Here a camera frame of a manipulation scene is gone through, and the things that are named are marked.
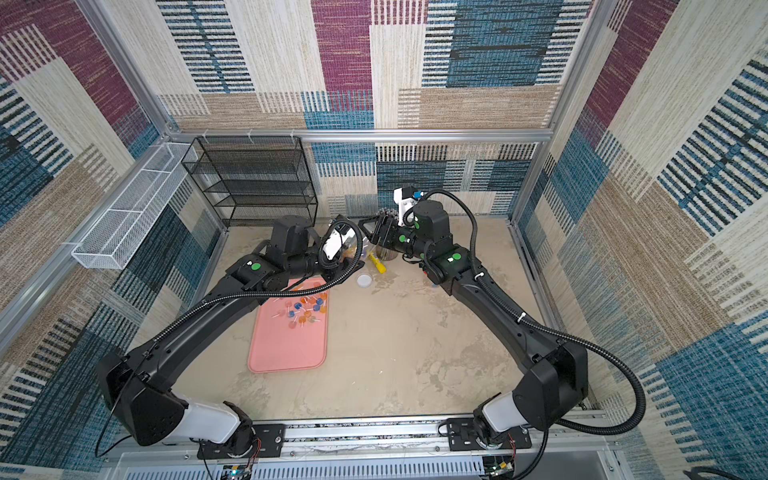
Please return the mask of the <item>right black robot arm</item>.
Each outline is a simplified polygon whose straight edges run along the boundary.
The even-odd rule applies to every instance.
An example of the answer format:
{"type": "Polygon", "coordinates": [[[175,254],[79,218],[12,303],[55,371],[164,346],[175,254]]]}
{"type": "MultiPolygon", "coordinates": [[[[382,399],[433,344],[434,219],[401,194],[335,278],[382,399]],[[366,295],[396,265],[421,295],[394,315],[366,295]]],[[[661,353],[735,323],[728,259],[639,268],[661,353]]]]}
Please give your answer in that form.
{"type": "Polygon", "coordinates": [[[478,444],[493,447],[516,427],[547,430],[586,397],[586,349],[545,332],[495,282],[482,285],[490,278],[488,271],[471,261],[468,248],[454,242],[441,203],[420,202],[414,216],[406,226],[396,214],[382,211],[358,225],[372,244],[418,259],[428,279],[477,315],[523,374],[513,390],[474,410],[478,444]]]}

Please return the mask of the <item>translucent white jar lid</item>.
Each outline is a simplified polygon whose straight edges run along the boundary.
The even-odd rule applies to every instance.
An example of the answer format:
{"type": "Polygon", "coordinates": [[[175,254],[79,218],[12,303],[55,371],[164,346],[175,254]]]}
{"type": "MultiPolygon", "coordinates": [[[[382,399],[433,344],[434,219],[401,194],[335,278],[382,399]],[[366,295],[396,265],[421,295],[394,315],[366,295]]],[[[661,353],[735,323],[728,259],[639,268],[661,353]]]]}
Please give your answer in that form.
{"type": "Polygon", "coordinates": [[[358,284],[358,285],[359,285],[361,288],[368,288],[369,286],[371,286],[371,285],[372,285],[372,282],[373,282],[373,279],[372,279],[372,277],[371,277],[371,276],[369,276],[369,275],[367,275],[367,274],[362,274],[362,275],[360,275],[360,276],[357,278],[357,284],[358,284]]]}

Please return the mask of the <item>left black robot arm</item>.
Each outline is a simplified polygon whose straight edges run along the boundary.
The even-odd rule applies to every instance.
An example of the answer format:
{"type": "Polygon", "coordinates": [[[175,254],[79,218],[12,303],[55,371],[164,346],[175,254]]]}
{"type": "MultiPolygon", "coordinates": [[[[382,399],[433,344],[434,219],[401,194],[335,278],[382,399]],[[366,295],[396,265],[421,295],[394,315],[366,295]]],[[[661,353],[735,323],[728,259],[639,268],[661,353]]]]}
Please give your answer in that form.
{"type": "Polygon", "coordinates": [[[186,368],[230,326],[269,299],[322,293],[363,267],[370,232],[344,216],[319,235],[311,222],[278,219],[270,239],[238,259],[188,311],[150,340],[110,353],[97,366],[107,408],[138,445],[182,437],[238,458],[257,441],[251,418],[230,403],[204,404],[173,393],[186,368]]]}

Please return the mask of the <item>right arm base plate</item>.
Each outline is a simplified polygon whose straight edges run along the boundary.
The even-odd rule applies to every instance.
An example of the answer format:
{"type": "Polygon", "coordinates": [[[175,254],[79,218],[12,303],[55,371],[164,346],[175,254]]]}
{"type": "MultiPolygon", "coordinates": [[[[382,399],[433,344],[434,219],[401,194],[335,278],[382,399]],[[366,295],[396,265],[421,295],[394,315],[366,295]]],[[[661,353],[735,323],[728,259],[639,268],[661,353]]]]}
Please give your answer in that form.
{"type": "Polygon", "coordinates": [[[438,434],[448,439],[451,451],[512,450],[532,447],[530,435],[522,427],[504,432],[493,430],[484,420],[452,417],[437,427],[438,434]]]}

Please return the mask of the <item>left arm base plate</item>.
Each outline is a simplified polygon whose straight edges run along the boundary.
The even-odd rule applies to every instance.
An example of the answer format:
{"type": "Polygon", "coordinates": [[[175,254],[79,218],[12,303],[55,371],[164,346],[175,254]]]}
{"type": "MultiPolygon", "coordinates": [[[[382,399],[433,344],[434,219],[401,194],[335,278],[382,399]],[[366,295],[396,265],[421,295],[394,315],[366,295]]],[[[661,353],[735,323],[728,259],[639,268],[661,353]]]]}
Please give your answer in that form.
{"type": "Polygon", "coordinates": [[[201,441],[198,460],[240,460],[277,458],[285,436],[285,424],[256,424],[238,428],[223,444],[201,441]]]}

